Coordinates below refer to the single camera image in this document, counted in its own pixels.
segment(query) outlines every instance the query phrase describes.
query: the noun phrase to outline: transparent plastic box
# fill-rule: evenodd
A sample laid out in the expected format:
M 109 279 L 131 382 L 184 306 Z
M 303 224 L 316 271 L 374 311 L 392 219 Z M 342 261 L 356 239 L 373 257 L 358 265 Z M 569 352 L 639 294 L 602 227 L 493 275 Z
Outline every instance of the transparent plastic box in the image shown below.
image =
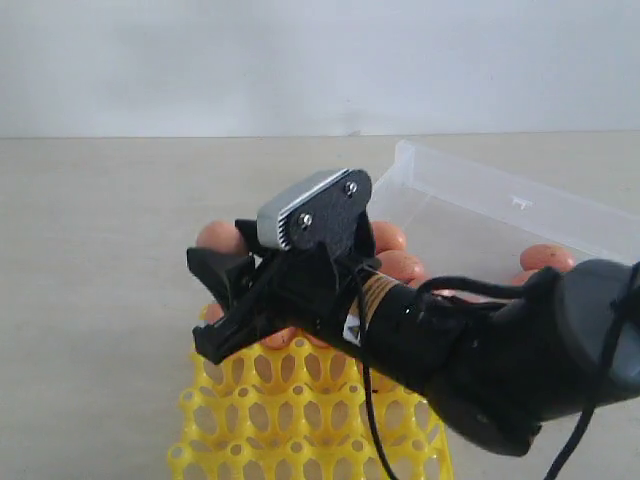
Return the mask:
M 640 217 L 410 141 L 374 186 L 372 220 L 402 227 L 432 276 L 508 283 L 536 243 L 640 260 Z

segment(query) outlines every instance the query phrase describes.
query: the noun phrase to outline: screw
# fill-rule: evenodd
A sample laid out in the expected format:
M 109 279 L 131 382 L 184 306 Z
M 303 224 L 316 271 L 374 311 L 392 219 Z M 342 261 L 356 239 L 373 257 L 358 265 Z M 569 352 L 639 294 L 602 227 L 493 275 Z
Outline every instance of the screw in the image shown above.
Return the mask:
M 298 217 L 298 224 L 302 227 L 303 230 L 306 230 L 313 223 L 313 217 L 308 213 L 301 213 Z
M 358 184 L 356 182 L 347 182 L 344 186 L 344 191 L 348 197 L 353 197 L 353 194 L 358 191 Z

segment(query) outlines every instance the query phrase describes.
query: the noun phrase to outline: yellow egg tray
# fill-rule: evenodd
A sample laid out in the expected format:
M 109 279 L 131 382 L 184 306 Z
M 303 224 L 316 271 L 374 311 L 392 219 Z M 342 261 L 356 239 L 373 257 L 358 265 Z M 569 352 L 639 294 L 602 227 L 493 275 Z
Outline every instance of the yellow egg tray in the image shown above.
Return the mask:
M 174 480 L 377 480 L 376 455 L 353 359 L 294 338 L 255 344 L 220 366 L 194 351 L 180 396 L 182 438 L 167 458 Z M 394 471 L 453 480 L 442 421 L 420 396 L 373 373 L 376 423 Z

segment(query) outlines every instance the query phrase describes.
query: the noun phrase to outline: beige table surface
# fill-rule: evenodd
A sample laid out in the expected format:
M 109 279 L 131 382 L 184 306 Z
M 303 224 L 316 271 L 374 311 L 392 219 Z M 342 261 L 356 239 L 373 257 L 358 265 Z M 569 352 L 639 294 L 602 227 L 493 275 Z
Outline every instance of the beige table surface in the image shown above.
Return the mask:
M 208 300 L 184 250 L 312 170 L 378 177 L 397 138 L 0 140 L 0 478 L 165 479 Z M 420 141 L 640 214 L 640 133 Z M 540 479 L 573 420 L 525 459 L 449 436 L 459 479 Z M 602 411 L 563 479 L 635 478 L 640 402 Z

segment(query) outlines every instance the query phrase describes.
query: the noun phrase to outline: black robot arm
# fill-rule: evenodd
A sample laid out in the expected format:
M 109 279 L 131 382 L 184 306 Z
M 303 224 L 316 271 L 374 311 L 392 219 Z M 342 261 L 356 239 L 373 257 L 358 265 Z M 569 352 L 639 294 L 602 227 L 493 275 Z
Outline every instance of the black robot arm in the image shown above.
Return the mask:
M 236 221 L 249 256 L 190 248 L 190 271 L 225 312 L 194 328 L 197 352 L 218 364 L 288 319 L 363 363 L 370 420 L 373 368 L 501 455 L 525 455 L 542 424 L 582 412 L 547 476 L 555 478 L 595 408 L 640 396 L 638 266 L 595 259 L 564 274 L 543 269 L 522 287 L 439 277 L 416 290 L 377 271 L 371 190 L 362 170 L 319 172 L 255 221 Z M 433 293 L 439 289 L 489 300 Z

